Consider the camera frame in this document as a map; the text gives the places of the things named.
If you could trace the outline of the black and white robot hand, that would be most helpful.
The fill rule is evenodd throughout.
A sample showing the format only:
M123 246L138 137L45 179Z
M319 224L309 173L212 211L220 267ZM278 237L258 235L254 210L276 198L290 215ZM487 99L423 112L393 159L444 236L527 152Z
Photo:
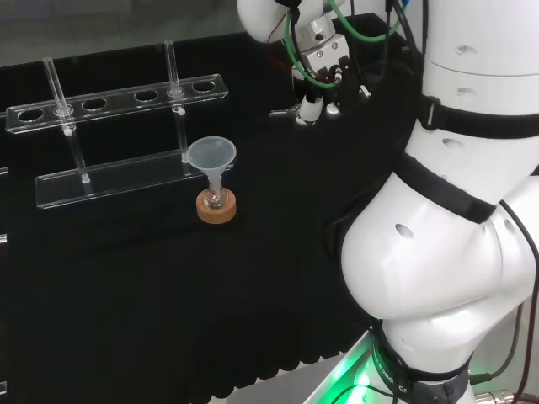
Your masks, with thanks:
M292 68L299 125L314 125L323 115L334 118L348 113L371 96L353 67L348 43L341 34L303 52L297 63L303 69Z

